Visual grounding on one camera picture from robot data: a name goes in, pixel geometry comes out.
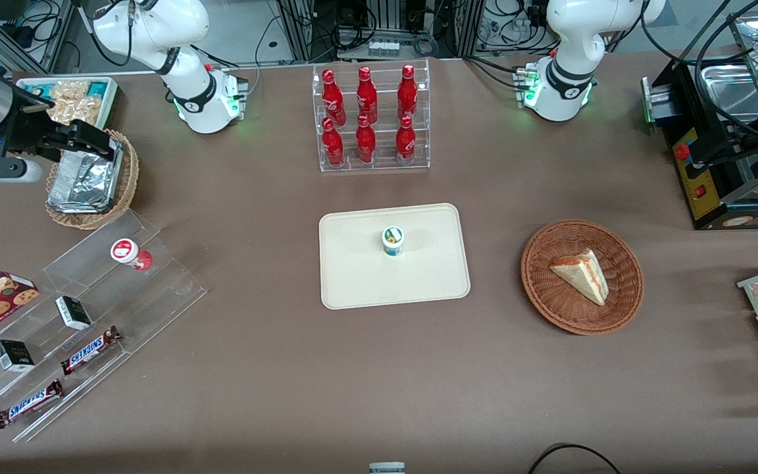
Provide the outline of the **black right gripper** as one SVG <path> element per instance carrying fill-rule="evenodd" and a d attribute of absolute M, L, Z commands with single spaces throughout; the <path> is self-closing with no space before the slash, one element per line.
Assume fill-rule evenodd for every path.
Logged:
<path fill-rule="evenodd" d="M 120 139 L 83 120 L 72 120 L 68 125 L 51 119 L 47 111 L 55 102 L 10 85 L 11 108 L 3 121 L 7 148 L 14 154 L 30 154 L 47 160 L 71 158 L 75 153 L 87 153 L 109 162 L 118 152 L 124 152 Z"/>

